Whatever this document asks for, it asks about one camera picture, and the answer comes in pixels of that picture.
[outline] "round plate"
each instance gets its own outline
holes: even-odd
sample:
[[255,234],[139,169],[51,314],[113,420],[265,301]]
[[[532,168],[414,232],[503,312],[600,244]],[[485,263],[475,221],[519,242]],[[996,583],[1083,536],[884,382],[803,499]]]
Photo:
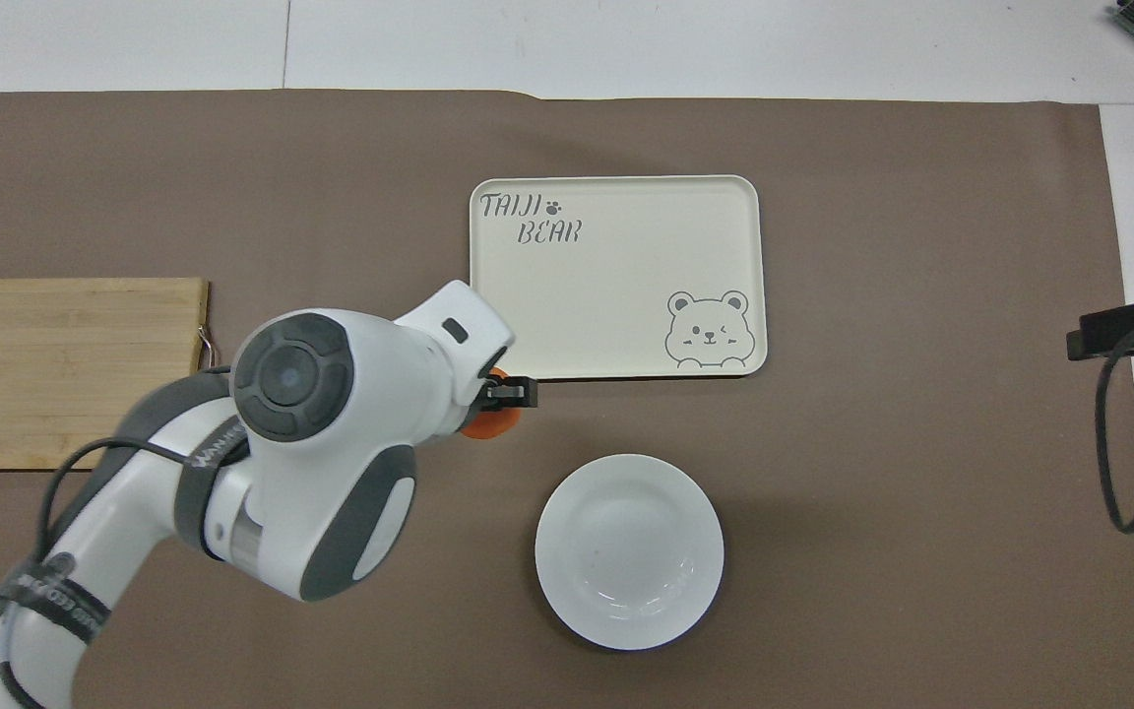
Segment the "round plate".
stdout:
[[555,614],[616,650],[679,638],[711,606],[725,569],[720,521],[703,490],[636,454],[567,475],[541,513],[535,554]]

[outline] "arm label strap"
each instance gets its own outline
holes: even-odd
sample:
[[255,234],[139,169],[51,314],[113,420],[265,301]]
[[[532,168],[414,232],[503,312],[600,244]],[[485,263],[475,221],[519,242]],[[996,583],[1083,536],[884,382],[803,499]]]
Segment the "arm label strap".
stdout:
[[112,614],[99,598],[54,566],[25,562],[0,584],[0,598],[17,602],[90,645]]

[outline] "metal hook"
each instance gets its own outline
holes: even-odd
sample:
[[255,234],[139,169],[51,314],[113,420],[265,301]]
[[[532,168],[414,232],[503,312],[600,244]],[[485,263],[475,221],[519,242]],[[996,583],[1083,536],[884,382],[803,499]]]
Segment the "metal hook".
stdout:
[[202,324],[198,327],[198,341],[202,343],[204,354],[206,354],[206,364],[204,364],[204,370],[210,370],[215,368],[221,361],[221,354],[217,351],[217,345],[213,343],[211,334],[208,331],[208,326]]

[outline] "wooden cutting board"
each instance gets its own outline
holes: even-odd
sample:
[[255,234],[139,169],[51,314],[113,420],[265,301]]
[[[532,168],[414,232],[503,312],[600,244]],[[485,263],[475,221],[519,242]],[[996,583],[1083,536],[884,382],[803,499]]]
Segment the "wooden cutting board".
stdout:
[[194,372],[206,311],[203,279],[0,280],[1,470],[58,466]]

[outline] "orange object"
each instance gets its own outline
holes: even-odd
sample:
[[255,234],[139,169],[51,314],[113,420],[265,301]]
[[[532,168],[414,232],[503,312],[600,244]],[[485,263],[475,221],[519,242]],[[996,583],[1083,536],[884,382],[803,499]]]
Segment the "orange object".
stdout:
[[[492,373],[497,377],[507,377],[505,372],[497,368],[492,368]],[[518,422],[518,417],[522,414],[521,408],[500,408],[498,412],[480,412],[475,416],[475,421],[467,423],[463,428],[460,434],[475,440],[497,438],[505,431],[513,429],[514,423]]]

